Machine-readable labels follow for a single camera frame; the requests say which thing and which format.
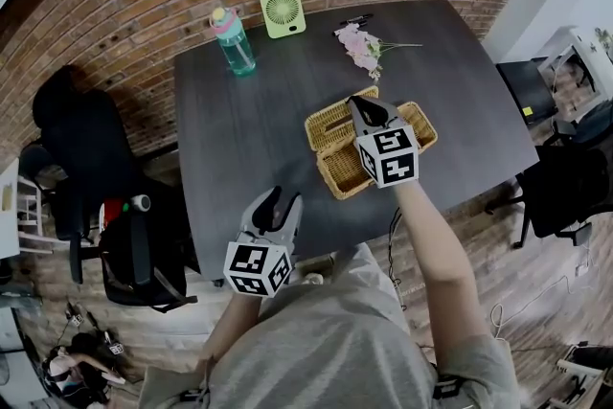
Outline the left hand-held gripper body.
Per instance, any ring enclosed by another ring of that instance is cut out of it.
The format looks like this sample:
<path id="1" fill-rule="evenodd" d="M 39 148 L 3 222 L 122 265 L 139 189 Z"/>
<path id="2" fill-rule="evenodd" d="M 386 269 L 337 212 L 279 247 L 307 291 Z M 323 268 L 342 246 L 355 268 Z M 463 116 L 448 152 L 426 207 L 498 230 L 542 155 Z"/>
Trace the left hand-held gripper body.
<path id="1" fill-rule="evenodd" d="M 229 285 L 236 293 L 274 298 L 293 270 L 297 233 L 240 231 L 228 243 L 223 273 Z"/>

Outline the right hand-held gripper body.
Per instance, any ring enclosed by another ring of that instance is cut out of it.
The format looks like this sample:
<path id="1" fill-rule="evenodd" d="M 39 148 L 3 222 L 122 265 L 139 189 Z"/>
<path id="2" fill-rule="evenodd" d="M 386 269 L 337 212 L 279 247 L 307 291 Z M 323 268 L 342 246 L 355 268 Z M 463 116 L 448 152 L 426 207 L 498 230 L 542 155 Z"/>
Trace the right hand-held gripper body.
<path id="1" fill-rule="evenodd" d="M 380 188 L 419 178 L 419 150 L 414 129 L 400 117 L 384 126 L 353 118 L 354 141 L 362 168 Z"/>

